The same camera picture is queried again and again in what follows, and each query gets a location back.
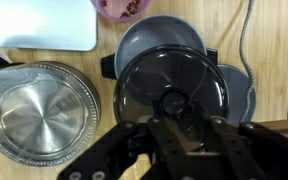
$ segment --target purple bowl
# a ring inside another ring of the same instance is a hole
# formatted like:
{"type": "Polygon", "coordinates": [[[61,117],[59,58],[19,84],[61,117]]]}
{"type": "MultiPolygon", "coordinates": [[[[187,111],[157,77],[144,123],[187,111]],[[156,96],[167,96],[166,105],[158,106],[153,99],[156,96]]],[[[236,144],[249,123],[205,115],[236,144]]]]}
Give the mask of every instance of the purple bowl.
{"type": "Polygon", "coordinates": [[[104,17],[116,22],[126,22],[138,17],[151,2],[151,0],[140,0],[136,14],[130,17],[121,18],[120,16],[123,12],[128,12],[126,8],[128,4],[132,2],[132,0],[105,0],[107,4],[106,6],[103,5],[103,1],[104,0],[91,0],[99,13],[101,13],[104,17]]]}

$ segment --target pot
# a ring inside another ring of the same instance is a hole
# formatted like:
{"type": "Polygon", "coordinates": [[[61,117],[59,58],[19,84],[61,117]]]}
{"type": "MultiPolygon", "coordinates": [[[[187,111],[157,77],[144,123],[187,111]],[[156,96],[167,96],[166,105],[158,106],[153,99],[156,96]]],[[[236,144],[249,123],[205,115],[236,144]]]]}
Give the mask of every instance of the pot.
{"type": "Polygon", "coordinates": [[[37,62],[0,70],[0,151],[30,166],[74,158],[100,118],[97,92],[78,70],[37,62]]]}
{"type": "Polygon", "coordinates": [[[135,56],[150,48],[166,44],[188,46],[207,55],[202,39],[190,24],[175,16],[154,15],[128,28],[115,54],[101,60],[102,75],[117,79],[135,56]]]}

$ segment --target glass pot lid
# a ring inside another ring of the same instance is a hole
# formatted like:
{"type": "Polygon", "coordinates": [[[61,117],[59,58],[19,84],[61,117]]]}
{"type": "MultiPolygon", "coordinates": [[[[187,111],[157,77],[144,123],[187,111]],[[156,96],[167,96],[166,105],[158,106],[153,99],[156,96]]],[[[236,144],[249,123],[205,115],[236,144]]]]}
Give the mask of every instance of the glass pot lid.
{"type": "Polygon", "coordinates": [[[114,111],[117,121],[140,122],[156,115],[155,107],[168,119],[180,119],[192,102],[210,115],[227,117],[222,74],[198,51],[166,45],[139,54],[126,66],[115,88],[114,111]]]}

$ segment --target metal pot lid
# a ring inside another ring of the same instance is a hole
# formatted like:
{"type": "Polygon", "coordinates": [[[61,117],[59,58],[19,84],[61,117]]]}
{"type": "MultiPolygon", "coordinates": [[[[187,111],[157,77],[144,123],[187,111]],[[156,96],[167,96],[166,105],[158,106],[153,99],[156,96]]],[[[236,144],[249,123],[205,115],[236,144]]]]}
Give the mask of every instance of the metal pot lid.
{"type": "Polygon", "coordinates": [[[204,55],[181,45],[160,46],[136,56],[123,70],[115,88],[117,121],[139,122],[156,112],[178,118],[190,102],[211,115],[227,117],[225,81],[204,55]]]}
{"type": "Polygon", "coordinates": [[[97,94],[60,66],[0,70],[0,151],[31,166],[71,159],[95,133],[97,94]]]}

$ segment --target cooking pot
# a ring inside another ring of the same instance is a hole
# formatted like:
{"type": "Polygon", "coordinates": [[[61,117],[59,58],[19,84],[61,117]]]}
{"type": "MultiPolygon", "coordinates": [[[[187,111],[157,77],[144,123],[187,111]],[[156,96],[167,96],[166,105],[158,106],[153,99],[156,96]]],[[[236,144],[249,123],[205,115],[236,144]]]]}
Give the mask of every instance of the cooking pot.
{"type": "MultiPolygon", "coordinates": [[[[206,93],[202,93],[203,95],[198,98],[199,101],[202,98],[212,99],[216,97],[213,100],[203,100],[207,110],[212,115],[227,117],[228,94],[221,72],[217,68],[217,51],[205,48],[197,31],[187,22],[169,15],[155,15],[136,22],[124,33],[116,53],[101,60],[102,75],[112,79],[118,78],[118,84],[121,84],[120,76],[122,72],[127,72],[125,68],[129,65],[132,66],[134,60],[141,61],[139,59],[145,59],[140,58],[142,57],[140,54],[143,53],[150,54],[151,60],[155,60],[156,64],[149,64],[150,67],[141,68],[139,73],[134,73],[128,77],[128,79],[134,79],[132,83],[128,84],[128,88],[124,89],[130,97],[141,105],[148,107],[152,105],[152,99],[158,99],[163,94],[162,92],[169,89],[183,90],[191,99],[196,99],[198,95],[196,92],[202,89],[206,93]],[[156,55],[158,51],[161,54],[168,54],[168,57],[161,60],[156,55]],[[179,66],[181,63],[191,62],[193,64],[190,66],[179,66]],[[211,63],[211,65],[206,67],[205,64],[207,63],[211,63]],[[206,73],[207,68],[210,68],[210,72],[216,75],[206,73]],[[167,84],[167,78],[174,81],[176,80],[174,78],[181,78],[181,82],[177,82],[178,84],[174,87],[168,84],[169,87],[165,88],[163,86],[167,84]],[[208,78],[213,78],[212,81],[216,79],[219,82],[211,84],[211,82],[207,82],[208,78]],[[215,89],[214,91],[212,87],[217,88],[217,86],[219,86],[219,90],[215,89]]],[[[115,113],[120,111],[120,108],[115,108],[115,113]]],[[[119,116],[116,118],[118,121],[123,119],[119,116]]]]}
{"type": "MultiPolygon", "coordinates": [[[[214,49],[205,48],[202,39],[198,33],[187,22],[169,15],[155,15],[136,22],[122,36],[116,53],[101,59],[102,76],[105,78],[117,79],[121,75],[127,64],[131,63],[135,57],[151,48],[165,46],[168,44],[180,45],[182,47],[191,48],[211,61],[217,70],[220,70],[222,77],[226,82],[226,91],[229,93],[229,110],[223,117],[227,118],[229,123],[238,125],[240,117],[244,113],[246,106],[245,90],[247,89],[248,77],[237,68],[227,65],[218,66],[218,53],[214,49]]],[[[159,66],[152,67],[151,71],[158,71],[159,66]]],[[[159,81],[151,81],[150,88],[156,87],[159,81]]],[[[143,87],[141,83],[134,83],[135,87],[143,87]]],[[[144,99],[150,99],[147,96],[142,97],[141,104],[148,104],[144,99]]],[[[251,107],[245,121],[250,121],[255,109],[255,91],[251,93],[251,107]]]]}
{"type": "Polygon", "coordinates": [[[97,92],[78,70],[37,62],[0,70],[0,151],[30,166],[66,162],[92,140],[97,92]]]}

